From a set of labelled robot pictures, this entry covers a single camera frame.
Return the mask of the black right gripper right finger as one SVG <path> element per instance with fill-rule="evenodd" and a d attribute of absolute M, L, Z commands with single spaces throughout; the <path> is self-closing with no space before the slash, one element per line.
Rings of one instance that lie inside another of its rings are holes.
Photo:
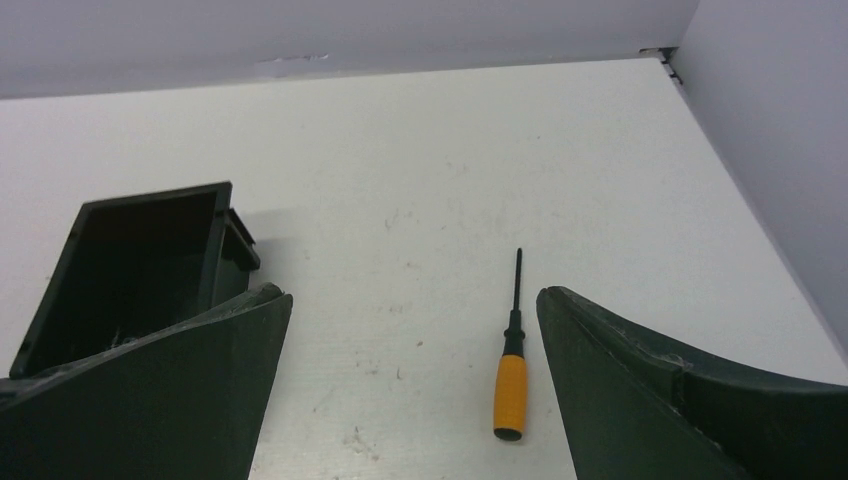
<path fill-rule="evenodd" d="M 843 479 L 847 390 L 743 365 L 564 287 L 536 311 L 581 479 Z"/>

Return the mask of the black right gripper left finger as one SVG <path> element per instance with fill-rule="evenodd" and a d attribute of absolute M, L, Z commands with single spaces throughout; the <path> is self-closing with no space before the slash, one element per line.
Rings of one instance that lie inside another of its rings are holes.
<path fill-rule="evenodd" d="M 5 479 L 245 479 L 293 298 L 271 283 L 1 382 Z"/>

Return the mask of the orange handled screwdriver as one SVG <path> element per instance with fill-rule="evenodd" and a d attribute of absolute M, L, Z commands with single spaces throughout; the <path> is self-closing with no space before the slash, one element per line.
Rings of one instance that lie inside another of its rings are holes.
<path fill-rule="evenodd" d="M 512 308 L 504 331 L 504 348 L 499 360 L 494 390 L 493 433 L 506 442 L 517 442 L 525 431 L 528 377 L 524 357 L 525 332 L 520 309 L 523 252 L 516 251 Z"/>

